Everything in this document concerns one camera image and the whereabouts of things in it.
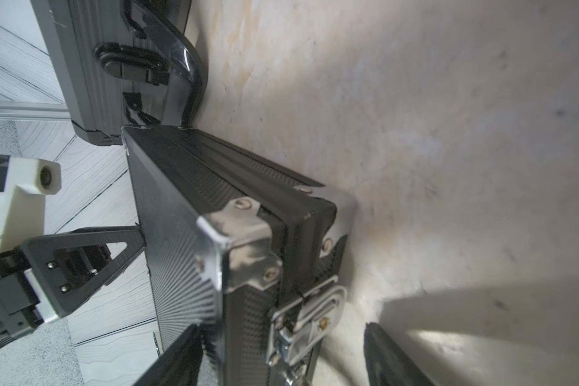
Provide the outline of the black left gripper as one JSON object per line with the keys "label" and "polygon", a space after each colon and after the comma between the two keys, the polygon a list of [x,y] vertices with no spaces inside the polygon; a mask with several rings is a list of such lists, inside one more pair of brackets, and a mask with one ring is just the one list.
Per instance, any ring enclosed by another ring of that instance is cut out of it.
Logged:
{"label": "black left gripper", "polygon": [[26,270],[31,268],[56,316],[65,318],[124,273],[145,247],[135,225],[38,236],[0,253],[0,350],[43,324]]}

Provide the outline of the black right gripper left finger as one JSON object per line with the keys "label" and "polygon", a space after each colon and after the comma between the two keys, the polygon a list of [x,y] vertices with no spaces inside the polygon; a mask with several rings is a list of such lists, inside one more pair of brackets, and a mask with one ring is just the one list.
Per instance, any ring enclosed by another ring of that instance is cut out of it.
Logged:
{"label": "black right gripper left finger", "polygon": [[191,325],[134,385],[196,386],[203,356],[202,328],[199,325]]}

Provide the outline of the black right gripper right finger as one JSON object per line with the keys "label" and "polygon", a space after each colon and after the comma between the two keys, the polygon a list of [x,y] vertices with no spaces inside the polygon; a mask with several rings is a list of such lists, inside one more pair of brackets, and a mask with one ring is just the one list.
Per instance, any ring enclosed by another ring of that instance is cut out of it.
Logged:
{"label": "black right gripper right finger", "polygon": [[368,323],[363,354],[371,386],[434,386],[378,323]]}

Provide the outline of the black poker case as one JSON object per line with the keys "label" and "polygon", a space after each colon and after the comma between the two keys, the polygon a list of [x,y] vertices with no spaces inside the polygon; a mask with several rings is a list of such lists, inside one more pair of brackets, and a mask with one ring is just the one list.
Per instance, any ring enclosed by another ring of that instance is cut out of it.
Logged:
{"label": "black poker case", "polygon": [[95,146],[126,125],[188,127],[207,67],[184,35],[189,1],[33,1],[70,122]]}
{"label": "black poker case", "polygon": [[199,325],[197,385],[310,384],[344,313],[356,200],[201,130],[122,138],[162,354]]}

